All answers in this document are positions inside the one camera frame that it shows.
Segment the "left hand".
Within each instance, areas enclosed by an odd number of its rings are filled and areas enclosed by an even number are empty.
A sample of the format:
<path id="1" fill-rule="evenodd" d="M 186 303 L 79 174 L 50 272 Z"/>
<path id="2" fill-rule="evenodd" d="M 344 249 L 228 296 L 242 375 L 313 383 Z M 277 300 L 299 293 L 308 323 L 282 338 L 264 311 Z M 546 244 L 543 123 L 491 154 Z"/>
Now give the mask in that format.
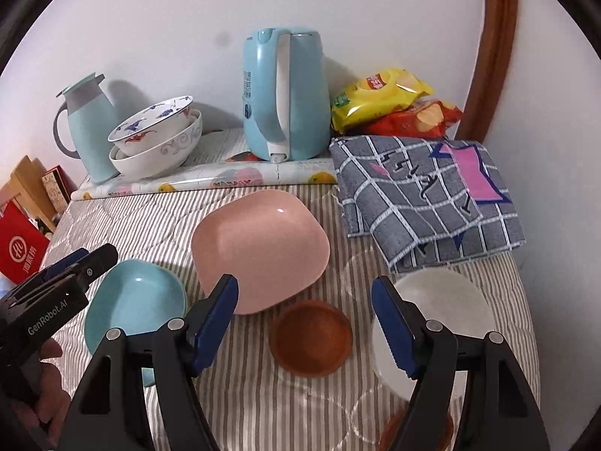
<path id="1" fill-rule="evenodd" d="M 70 396 L 62 388 L 62 376 L 53 363 L 41 363 L 40 396 L 34 408 L 20 401 L 11 401 L 11 408 L 20 423 L 29 431 L 40 424 L 48 426 L 47 441 L 56 446 L 70 405 Z"/>

